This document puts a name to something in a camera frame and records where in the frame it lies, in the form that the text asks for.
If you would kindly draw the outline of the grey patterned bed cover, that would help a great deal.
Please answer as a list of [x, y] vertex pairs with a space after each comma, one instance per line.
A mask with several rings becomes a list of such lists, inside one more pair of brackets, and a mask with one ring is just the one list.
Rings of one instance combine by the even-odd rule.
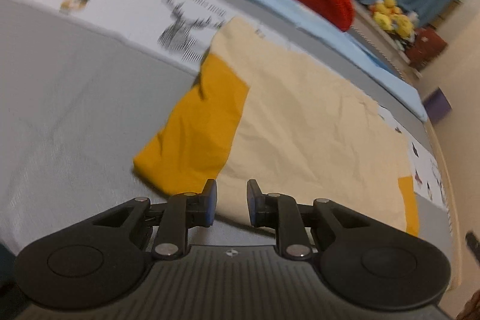
[[[447, 201], [420, 121], [322, 42], [247, 0], [1, 0], [1, 242], [13, 253], [134, 198], [166, 194], [134, 157], [199, 78], [231, 19], [307, 54], [377, 101], [406, 135], [420, 237], [451, 262]], [[253, 246], [272, 235], [219, 216], [197, 244]]]

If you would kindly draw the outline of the yellow plush toys pile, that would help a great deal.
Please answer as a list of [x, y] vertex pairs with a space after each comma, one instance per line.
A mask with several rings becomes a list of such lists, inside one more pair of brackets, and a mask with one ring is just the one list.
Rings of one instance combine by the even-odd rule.
[[368, 9], [374, 22], [384, 32], [395, 39], [414, 41], [418, 25], [415, 11], [404, 12], [396, 0], [377, 0]]

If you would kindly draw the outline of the beige and mustard hooded jacket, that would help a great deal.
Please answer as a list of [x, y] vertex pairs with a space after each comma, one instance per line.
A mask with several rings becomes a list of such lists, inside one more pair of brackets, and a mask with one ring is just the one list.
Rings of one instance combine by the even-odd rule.
[[133, 167], [169, 196], [215, 179], [217, 213], [236, 223], [250, 222], [254, 179], [265, 193], [303, 204], [327, 198], [417, 235], [408, 150], [377, 101], [236, 17], [213, 37], [197, 82]]

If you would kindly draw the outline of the dark red plush toy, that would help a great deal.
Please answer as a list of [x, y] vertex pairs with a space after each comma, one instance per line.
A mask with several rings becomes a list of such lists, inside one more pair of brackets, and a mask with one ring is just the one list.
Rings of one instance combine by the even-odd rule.
[[421, 71], [447, 47], [448, 43], [437, 34], [434, 28], [428, 26], [416, 29], [414, 43], [406, 48], [405, 55], [410, 60], [410, 67]]

